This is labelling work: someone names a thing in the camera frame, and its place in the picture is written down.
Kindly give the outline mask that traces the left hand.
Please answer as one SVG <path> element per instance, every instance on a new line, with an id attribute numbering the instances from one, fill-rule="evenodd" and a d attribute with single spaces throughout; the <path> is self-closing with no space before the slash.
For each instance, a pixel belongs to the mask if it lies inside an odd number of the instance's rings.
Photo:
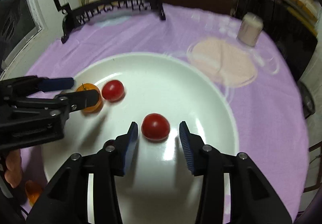
<path id="1" fill-rule="evenodd" d="M 20 149 L 11 151 L 6 158 L 5 180 L 14 189 L 18 187 L 22 180 L 21 151 Z"/>

